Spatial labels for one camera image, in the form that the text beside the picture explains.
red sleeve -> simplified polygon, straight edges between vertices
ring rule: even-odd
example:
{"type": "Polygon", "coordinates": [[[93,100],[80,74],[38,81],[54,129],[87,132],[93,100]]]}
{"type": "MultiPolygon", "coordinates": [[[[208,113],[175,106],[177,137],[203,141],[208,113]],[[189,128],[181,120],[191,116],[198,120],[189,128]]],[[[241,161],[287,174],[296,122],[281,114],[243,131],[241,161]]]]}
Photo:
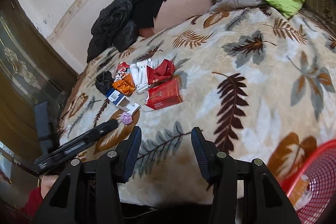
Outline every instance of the red sleeve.
{"type": "Polygon", "coordinates": [[[30,192],[27,204],[21,209],[25,214],[33,217],[41,205],[43,198],[41,196],[41,187],[35,188],[30,192]]]}

brown door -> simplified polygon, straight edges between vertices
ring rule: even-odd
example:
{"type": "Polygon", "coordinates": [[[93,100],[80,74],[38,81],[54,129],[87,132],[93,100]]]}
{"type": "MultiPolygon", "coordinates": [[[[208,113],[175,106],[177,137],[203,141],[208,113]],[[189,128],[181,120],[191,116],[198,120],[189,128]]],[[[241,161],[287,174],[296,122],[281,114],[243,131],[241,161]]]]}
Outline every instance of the brown door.
{"type": "Polygon", "coordinates": [[[49,102],[54,126],[77,73],[32,26],[16,0],[0,0],[0,141],[22,159],[41,155],[34,105],[49,102]]]}

barcode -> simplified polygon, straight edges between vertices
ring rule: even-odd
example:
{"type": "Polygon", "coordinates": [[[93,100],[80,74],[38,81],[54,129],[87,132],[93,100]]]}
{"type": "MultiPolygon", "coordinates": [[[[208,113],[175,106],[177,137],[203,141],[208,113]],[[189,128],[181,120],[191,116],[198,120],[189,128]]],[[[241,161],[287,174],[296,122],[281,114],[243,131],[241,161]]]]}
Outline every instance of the barcode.
{"type": "Polygon", "coordinates": [[[110,95],[110,99],[112,99],[113,101],[117,100],[118,97],[119,97],[118,95],[113,94],[113,93],[110,95]]]}

basket rim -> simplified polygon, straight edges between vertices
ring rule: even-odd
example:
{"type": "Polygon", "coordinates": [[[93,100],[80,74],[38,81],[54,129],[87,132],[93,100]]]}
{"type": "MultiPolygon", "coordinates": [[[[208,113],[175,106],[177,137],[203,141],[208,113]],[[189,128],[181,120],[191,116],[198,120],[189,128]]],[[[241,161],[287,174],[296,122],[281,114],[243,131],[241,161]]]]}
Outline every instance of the basket rim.
{"type": "Polygon", "coordinates": [[[306,172],[308,167],[319,157],[322,155],[325,151],[336,148],[336,139],[332,139],[322,145],[320,145],[305,161],[305,163],[301,166],[301,168],[292,176],[292,183],[291,186],[288,188],[286,192],[286,196],[290,196],[292,193],[295,185],[298,183],[301,176],[306,172]]]}

red plastic mesh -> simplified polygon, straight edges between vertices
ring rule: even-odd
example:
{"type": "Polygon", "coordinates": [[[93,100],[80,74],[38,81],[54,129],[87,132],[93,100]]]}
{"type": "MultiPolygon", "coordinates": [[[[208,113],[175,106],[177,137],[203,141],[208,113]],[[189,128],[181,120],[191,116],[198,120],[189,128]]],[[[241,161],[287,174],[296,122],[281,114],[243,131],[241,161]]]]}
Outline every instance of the red plastic mesh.
{"type": "Polygon", "coordinates": [[[302,224],[314,224],[336,192],[336,148],[325,150],[307,168],[311,201],[297,212],[302,224]]]}

